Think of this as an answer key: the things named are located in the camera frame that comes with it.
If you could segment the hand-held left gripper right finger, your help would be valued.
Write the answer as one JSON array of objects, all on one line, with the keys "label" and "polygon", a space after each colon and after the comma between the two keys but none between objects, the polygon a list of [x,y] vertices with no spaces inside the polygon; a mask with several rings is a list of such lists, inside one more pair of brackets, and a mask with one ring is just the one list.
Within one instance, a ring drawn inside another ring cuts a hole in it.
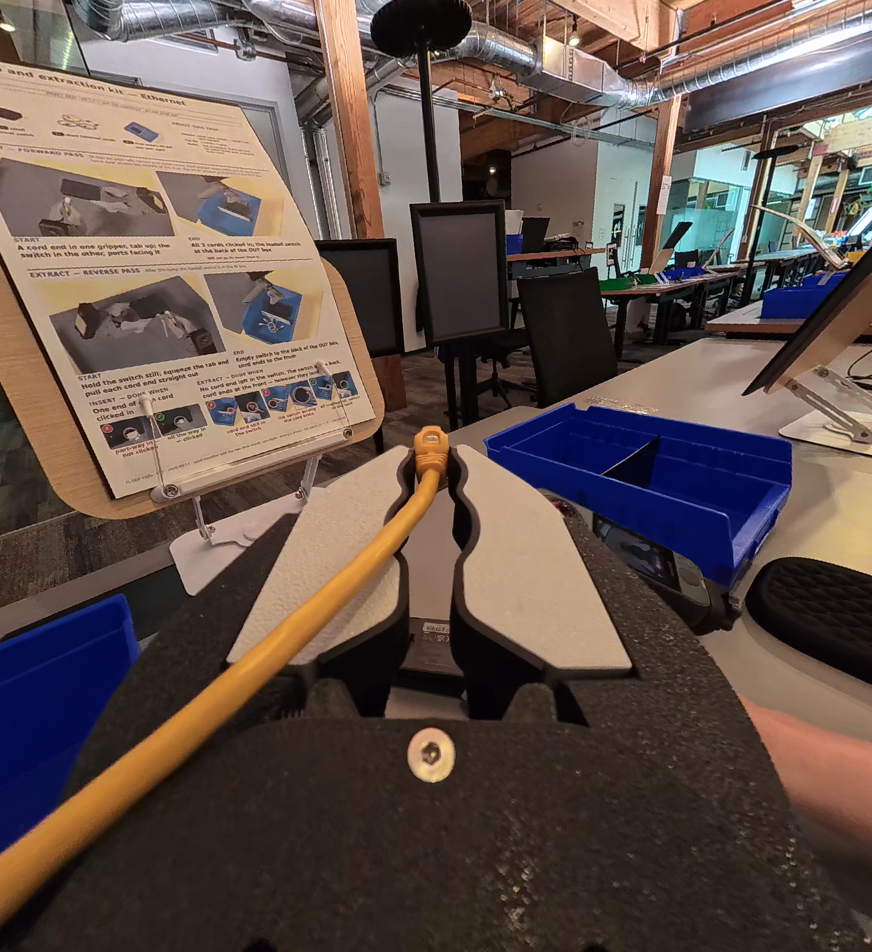
[{"label": "hand-held left gripper right finger", "polygon": [[450,645],[468,700],[623,679],[634,664],[561,512],[471,446],[451,449]]}]

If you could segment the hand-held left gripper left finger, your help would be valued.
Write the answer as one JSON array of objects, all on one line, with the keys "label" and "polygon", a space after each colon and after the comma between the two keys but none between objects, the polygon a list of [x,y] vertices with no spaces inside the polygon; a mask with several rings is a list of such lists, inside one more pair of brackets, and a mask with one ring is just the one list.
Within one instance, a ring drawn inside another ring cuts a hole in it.
[{"label": "hand-held left gripper left finger", "polygon": [[[228,655],[238,662],[315,596],[373,541],[411,496],[415,456],[397,446],[324,489],[302,508]],[[289,662],[307,687],[347,685],[353,700],[388,700],[410,643],[408,565],[402,554],[380,571]]]}]

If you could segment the blue plastic bin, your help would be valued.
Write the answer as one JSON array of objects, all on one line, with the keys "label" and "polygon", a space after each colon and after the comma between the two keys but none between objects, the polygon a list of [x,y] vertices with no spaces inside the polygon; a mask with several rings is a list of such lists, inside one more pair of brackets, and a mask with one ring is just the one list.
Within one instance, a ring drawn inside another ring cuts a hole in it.
[{"label": "blue plastic bin", "polygon": [[733,588],[792,487],[789,441],[566,404],[486,438],[488,457]]},{"label": "blue plastic bin", "polygon": [[60,802],[86,738],[140,654],[122,595],[0,643],[0,852]]},{"label": "blue plastic bin", "polygon": [[848,275],[845,270],[815,273],[806,275],[797,286],[771,289],[762,296],[759,318],[775,322],[803,321]]}]

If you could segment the person's right forearm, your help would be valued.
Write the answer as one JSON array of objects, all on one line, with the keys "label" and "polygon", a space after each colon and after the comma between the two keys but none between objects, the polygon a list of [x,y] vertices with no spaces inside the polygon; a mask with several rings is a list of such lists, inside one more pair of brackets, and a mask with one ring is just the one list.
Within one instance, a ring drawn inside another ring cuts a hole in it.
[{"label": "person's right forearm", "polygon": [[799,814],[872,852],[872,743],[739,701]]}]

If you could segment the white stand base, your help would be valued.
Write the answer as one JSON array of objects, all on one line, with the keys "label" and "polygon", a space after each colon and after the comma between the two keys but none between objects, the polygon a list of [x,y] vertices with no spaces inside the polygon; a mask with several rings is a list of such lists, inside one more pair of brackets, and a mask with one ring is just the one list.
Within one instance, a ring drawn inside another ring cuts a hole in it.
[{"label": "white stand base", "polygon": [[295,515],[313,490],[277,498],[214,523],[205,520],[201,497],[192,500],[196,528],[169,544],[169,552],[184,591],[196,596],[280,518]]}]

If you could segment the black office chair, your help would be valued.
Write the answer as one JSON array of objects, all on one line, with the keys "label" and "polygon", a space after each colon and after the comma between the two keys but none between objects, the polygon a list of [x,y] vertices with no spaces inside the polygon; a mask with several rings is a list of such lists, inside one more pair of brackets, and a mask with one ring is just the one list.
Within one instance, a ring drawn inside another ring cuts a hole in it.
[{"label": "black office chair", "polygon": [[618,376],[596,268],[517,285],[540,409]]}]

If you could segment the black textured pad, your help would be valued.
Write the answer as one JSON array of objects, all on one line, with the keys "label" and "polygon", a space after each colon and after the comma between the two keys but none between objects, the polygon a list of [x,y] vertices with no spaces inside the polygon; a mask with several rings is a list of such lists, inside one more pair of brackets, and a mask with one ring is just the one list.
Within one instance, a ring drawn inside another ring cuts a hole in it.
[{"label": "black textured pad", "polygon": [[787,646],[872,685],[872,576],[785,557],[758,572],[747,612]]}]

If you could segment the green-topped table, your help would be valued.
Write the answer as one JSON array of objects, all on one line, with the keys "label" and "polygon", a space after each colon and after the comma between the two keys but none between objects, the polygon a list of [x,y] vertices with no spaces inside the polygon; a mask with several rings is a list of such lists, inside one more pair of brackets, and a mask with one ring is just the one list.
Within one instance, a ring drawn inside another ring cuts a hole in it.
[{"label": "green-topped table", "polygon": [[669,281],[660,277],[648,281],[646,275],[606,280],[600,285],[601,298],[605,302],[613,303],[618,311],[613,332],[616,357],[619,360],[622,358],[630,303],[643,300],[657,305],[651,341],[665,344],[673,329],[671,309],[674,303],[687,302],[690,317],[688,328],[702,329],[706,324],[705,307],[708,298],[713,292],[720,292],[716,316],[724,315],[732,288],[736,281],[742,279],[741,272],[742,268],[739,266],[726,266],[681,281]]}]

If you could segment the printed instruction poster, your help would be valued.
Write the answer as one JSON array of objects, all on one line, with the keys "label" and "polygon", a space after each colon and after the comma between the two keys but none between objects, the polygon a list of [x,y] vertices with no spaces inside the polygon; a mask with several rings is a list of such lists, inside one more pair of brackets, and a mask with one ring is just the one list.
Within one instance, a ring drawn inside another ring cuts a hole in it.
[{"label": "printed instruction poster", "polygon": [[55,492],[108,519],[383,416],[347,289],[240,106],[2,62],[0,381]]}]

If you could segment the wooden pillar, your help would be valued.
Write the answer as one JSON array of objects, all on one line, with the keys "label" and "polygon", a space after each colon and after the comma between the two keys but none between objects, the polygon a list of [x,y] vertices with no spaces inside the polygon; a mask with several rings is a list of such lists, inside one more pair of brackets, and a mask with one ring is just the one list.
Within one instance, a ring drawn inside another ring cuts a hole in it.
[{"label": "wooden pillar", "polygon": [[351,235],[382,239],[384,222],[356,7],[349,1],[316,1],[314,8]]}]

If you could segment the black pole with round top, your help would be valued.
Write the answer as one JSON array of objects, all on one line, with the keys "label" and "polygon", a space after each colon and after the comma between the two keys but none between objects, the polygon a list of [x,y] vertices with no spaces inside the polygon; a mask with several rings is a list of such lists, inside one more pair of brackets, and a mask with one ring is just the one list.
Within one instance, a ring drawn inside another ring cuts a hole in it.
[{"label": "black pole with round top", "polygon": [[425,148],[429,201],[441,202],[440,173],[435,138],[430,53],[444,53],[466,38],[472,27],[466,1],[391,1],[370,22],[370,36],[382,54],[406,58],[415,54]]}]

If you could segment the silver ventilation duct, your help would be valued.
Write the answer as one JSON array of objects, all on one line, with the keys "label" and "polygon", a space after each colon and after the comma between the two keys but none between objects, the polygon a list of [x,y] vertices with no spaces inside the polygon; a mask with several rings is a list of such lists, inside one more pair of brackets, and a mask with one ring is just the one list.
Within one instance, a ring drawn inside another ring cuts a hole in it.
[{"label": "silver ventilation duct", "polygon": [[[319,37],[313,2],[78,1],[72,6],[90,30],[112,42],[220,26],[266,30],[287,44],[291,34]],[[811,2],[712,51],[693,53],[659,77],[639,81],[551,36],[528,42],[477,22],[464,2],[387,2],[370,9],[372,16],[359,15],[356,24],[360,46],[371,54],[414,58],[419,19],[429,49],[444,60],[499,66],[522,85],[570,102],[633,109],[652,108],[872,33],[872,2]]]}]

